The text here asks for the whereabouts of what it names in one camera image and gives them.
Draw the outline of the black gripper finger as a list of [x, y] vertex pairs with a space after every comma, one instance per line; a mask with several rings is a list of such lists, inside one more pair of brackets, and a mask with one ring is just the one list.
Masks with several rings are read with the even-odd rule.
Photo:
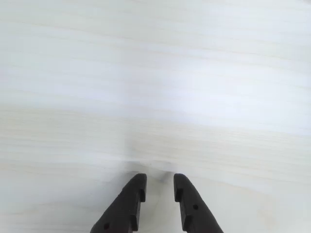
[[187, 233], [223, 233], [199, 192], [181, 173], [174, 174], [174, 200], [179, 203], [182, 230]]
[[140, 205], [146, 200], [147, 175], [136, 174], [94, 224], [92, 233], [133, 233], [138, 231]]

